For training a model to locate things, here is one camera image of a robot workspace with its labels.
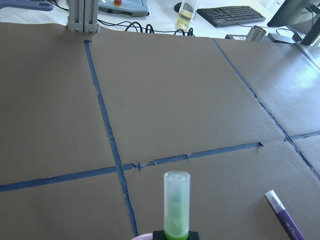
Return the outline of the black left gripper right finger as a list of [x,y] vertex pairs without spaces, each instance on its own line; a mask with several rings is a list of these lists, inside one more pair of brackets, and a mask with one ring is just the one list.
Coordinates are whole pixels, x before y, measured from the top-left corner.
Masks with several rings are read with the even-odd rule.
[[200,240],[200,235],[197,231],[189,231],[187,240]]

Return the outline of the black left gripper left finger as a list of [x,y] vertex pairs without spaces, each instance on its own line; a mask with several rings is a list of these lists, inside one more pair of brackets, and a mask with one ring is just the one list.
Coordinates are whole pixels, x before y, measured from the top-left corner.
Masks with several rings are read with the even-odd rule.
[[165,240],[165,232],[163,230],[156,230],[152,233],[152,240]]

